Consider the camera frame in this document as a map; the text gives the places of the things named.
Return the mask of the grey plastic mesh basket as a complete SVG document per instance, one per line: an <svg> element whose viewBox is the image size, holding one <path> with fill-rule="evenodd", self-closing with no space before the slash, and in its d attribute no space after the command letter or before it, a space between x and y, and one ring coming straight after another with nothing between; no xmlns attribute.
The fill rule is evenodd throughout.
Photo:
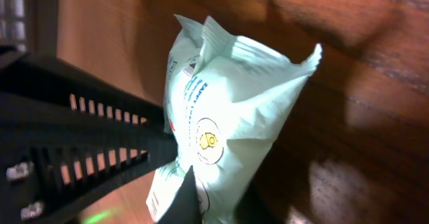
<svg viewBox="0 0 429 224"><path fill-rule="evenodd" d="M55 56L58 0L1 0L1 45Z"/></svg>

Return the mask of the teal white snack packet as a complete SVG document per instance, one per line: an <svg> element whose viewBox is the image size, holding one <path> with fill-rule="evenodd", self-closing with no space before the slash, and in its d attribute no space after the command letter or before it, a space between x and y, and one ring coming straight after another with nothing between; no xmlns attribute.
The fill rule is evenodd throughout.
<svg viewBox="0 0 429 224"><path fill-rule="evenodd" d="M178 21L164 90L165 131L174 135L178 155L155 171L146 203L156 223L165 220L192 170L202 222L234 223L237 205L319 65L322 46L294 64L211 17Z"/></svg>

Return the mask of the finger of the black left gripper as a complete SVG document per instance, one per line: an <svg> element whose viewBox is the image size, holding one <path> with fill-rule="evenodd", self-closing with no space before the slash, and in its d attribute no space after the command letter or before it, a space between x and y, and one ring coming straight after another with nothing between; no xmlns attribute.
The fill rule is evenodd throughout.
<svg viewBox="0 0 429 224"><path fill-rule="evenodd" d="M120 109L147 119L146 125L163 130L161 107L129 94L53 56L26 54L13 63L15 91L33 99L70 105L70 95Z"/></svg>

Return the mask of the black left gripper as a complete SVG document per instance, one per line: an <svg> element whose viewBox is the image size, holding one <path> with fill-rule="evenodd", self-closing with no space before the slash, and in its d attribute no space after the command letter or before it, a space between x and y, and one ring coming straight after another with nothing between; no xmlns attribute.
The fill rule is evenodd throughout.
<svg viewBox="0 0 429 224"><path fill-rule="evenodd" d="M15 118L26 99L44 99L43 76L41 54L1 47L2 223L75 217L176 157L177 144L171 135L113 121L24 121L16 143ZM17 164L21 179L29 182L14 186L7 169Z"/></svg>

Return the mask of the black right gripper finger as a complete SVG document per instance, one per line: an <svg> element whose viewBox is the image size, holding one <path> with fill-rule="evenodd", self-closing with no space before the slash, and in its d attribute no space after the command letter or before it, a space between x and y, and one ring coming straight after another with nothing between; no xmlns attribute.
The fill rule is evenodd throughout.
<svg viewBox="0 0 429 224"><path fill-rule="evenodd" d="M157 224L202 224L193 166L187 171L176 197Z"/></svg>

